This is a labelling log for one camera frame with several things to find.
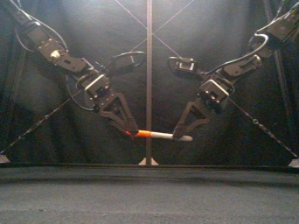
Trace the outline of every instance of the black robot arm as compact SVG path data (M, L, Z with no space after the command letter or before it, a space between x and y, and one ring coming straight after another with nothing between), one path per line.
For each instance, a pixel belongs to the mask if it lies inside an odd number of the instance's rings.
M106 74L112 74L112 69L105 71L106 73L100 73L85 59L73 58L60 42L44 30L41 24L18 8L12 0L0 1L0 4L16 22L20 33L29 39L41 56L53 65L69 72L81 89L80 91L88 93L89 98L94 102L93 110L110 121L110 124L121 132L129 132L134 135L137 133L136 121L130 115L125 97L110 89ZM120 55L121 57L122 55L129 56L129 63L117 68L118 72L129 72L133 67L140 65L133 65L132 54L133 52Z
M193 59L174 57L168 59L168 67L177 75L194 75L201 81L197 98L188 102L173 129L172 137L174 139L185 135L197 126L206 124L212 113L221 113L233 92L235 83L244 75L251 74L261 67L263 61L280 48L281 44L288 39L295 39L297 31L299 3L281 17L256 31L248 42L251 53L214 67L209 72L204 73L197 69L197 63ZM186 123L188 115L193 115L196 118L190 123Z

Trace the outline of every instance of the metal pole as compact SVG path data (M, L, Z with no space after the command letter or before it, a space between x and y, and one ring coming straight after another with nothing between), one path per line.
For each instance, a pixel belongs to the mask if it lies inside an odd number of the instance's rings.
M38 6L38 0L32 1L32 6L29 9L30 15L36 14ZM10 59L10 66L8 68L8 75L6 80L4 84L4 99L8 99L8 101L2 101L1 103L1 110L4 111L4 121L2 121L2 133L1 133L1 141L0 141L0 150L4 149L8 145L8 137L10 133L12 128L12 120L14 115L14 102L17 100L18 96L18 87L20 87L20 81L22 78L24 73L24 63L25 63L25 57L26 57L26 50L21 49L18 52L18 46L13 46L13 56L18 54L18 59L14 62L13 59Z
M152 53L153 53L153 3L146 0L146 85L145 85L145 129L152 130ZM145 139L145 165L152 165L152 138Z
M263 3L264 3L264 7L265 7L265 19L267 19L267 22L269 23L273 19L271 6L269 6L269 0L263 0ZM284 113L285 113L287 127L288 127L288 132L291 135L292 148L297 151L299 150L297 149L299 141L297 141L297 135L296 135L296 129L295 129L295 119L293 119L293 112L292 112L292 107L291 107L289 94L287 91L285 71L284 71L280 51L275 51L273 56L275 56L275 69L276 69L276 73L277 73L281 96L283 96L283 101L284 101Z

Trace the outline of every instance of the orange and white object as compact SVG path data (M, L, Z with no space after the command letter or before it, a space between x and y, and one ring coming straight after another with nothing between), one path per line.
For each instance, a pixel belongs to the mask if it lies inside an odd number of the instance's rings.
M138 130L134 137L152 137L152 138L164 138L164 139L170 139L173 140L173 135L161 133L161 132L153 132L149 130ZM190 136L181 136L181 138L177 139L178 141L189 142L192 141Z

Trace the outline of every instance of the white tube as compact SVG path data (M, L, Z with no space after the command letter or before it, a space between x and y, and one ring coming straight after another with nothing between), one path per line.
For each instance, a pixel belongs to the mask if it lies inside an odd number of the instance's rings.
M150 132L150 137L153 138L164 138L164 139L173 139L173 134L166 134L161 132ZM190 142L192 137L190 136L181 136L181 138L177 139L178 141Z

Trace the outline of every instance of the black backdrop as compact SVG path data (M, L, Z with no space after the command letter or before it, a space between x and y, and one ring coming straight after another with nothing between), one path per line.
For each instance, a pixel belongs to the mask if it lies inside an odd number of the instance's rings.
M182 10L189 2L153 1L153 31L162 25L154 35L169 47L153 38L152 129L166 133L172 133L200 84L170 74L166 58L176 56L174 51L194 58L200 69L208 71L245 53L253 32L267 24L263 1L196 0ZM272 11L277 3L272 1ZM94 61L105 65L113 55L128 52L145 40L145 0L24 1L26 11L33 6L36 17L64 37L69 54L93 65ZM68 93L62 71L38 53L25 54L20 72L22 50L14 40L13 23L2 10L0 17L2 149L62 103ZM134 50L145 52L145 42ZM296 44L285 45L283 56L291 117L297 127ZM142 65L133 73L110 80L113 89L125 95L140 130L145 129L145 76ZM288 130L273 59L239 82L231 99L287 145L297 147ZM190 136L189 143L152 140L152 156L160 165L287 165L292 159L231 103ZM108 126L98 114L69 103L5 155L13 162L134 165L145 157L145 140L132 140Z

